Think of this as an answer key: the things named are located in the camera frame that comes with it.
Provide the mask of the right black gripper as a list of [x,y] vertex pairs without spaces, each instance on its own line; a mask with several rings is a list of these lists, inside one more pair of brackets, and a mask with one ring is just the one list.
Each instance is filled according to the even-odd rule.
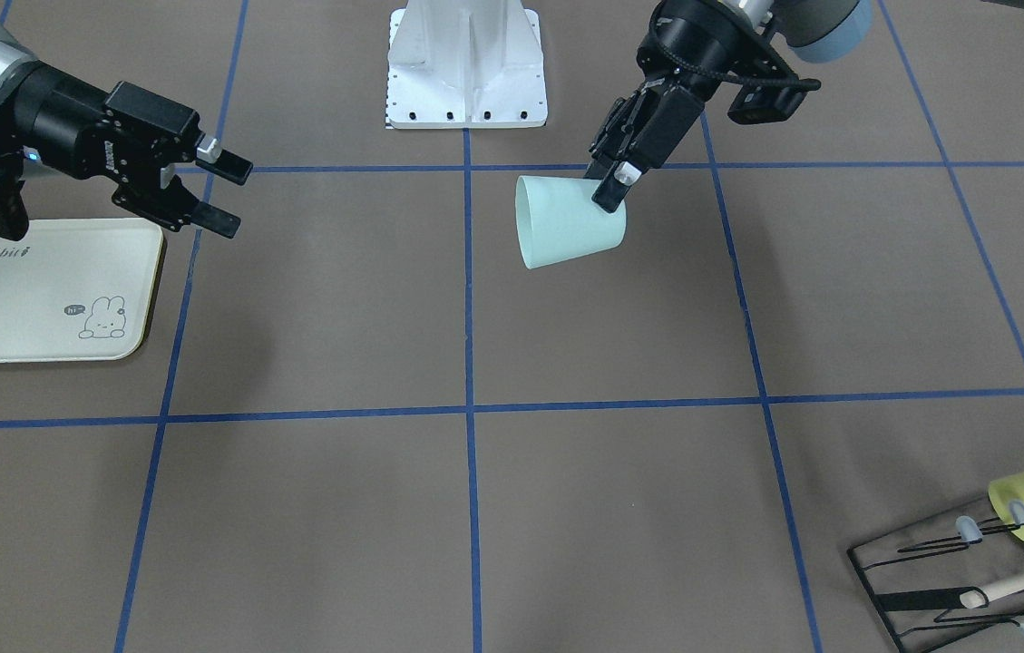
[[201,201],[175,167],[196,166],[245,186],[253,161],[204,136],[184,104],[120,82],[109,92],[47,63],[14,63],[0,73],[0,232],[24,232],[26,161],[76,180],[116,182],[113,202],[166,229],[204,228],[234,240],[241,219]]

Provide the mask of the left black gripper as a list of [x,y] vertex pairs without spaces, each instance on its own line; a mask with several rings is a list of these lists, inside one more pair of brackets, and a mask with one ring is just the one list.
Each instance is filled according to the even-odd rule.
[[668,161],[723,85],[794,85],[772,45],[772,1],[662,1],[636,61],[643,82],[618,98],[590,146],[593,202],[616,212],[641,173]]

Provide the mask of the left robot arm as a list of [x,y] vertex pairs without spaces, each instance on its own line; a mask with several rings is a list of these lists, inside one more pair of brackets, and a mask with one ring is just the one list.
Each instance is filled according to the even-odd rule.
[[659,169],[719,87],[738,88],[727,115],[739,125],[785,122],[817,79],[801,77],[775,49],[808,63],[844,57],[873,21],[869,1],[662,1],[641,38],[643,80],[618,98],[590,145],[591,199],[614,212],[646,172]]

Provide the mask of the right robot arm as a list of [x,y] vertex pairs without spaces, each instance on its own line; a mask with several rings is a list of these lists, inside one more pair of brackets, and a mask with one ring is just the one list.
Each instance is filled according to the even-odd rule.
[[193,194],[177,166],[237,185],[253,171],[201,128],[195,108],[134,83],[103,91],[40,61],[0,24],[0,240],[29,231],[22,188],[30,161],[75,180],[112,180],[112,202],[156,226],[197,226],[226,240],[238,216]]

